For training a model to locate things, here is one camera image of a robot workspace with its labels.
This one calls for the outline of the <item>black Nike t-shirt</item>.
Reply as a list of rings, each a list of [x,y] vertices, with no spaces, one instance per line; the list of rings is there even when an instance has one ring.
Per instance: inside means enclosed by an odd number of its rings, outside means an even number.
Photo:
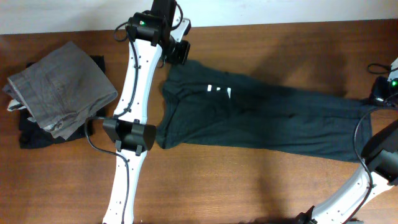
[[[170,69],[162,95],[162,149],[188,143],[356,162],[373,135],[363,101],[269,85],[194,60]]]

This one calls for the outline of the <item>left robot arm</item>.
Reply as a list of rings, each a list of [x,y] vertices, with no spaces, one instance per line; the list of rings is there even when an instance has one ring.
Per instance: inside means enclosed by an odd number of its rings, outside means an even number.
[[[120,100],[103,129],[115,144],[116,171],[103,223],[133,223],[139,173],[155,141],[156,128],[147,124],[147,104],[158,62],[183,65],[190,44],[183,37],[191,22],[176,0],[154,0],[125,23],[129,61]]]

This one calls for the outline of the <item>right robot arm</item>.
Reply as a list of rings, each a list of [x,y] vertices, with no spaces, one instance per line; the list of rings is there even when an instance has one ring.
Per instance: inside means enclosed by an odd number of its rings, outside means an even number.
[[[361,152],[357,150],[361,123],[373,112],[397,110],[397,61],[390,65],[371,63],[367,70],[378,75],[369,97],[377,108],[362,115],[354,129],[353,149],[360,166],[330,198],[298,214],[293,223],[356,223],[353,217],[360,208],[397,186],[397,121],[375,134]]]

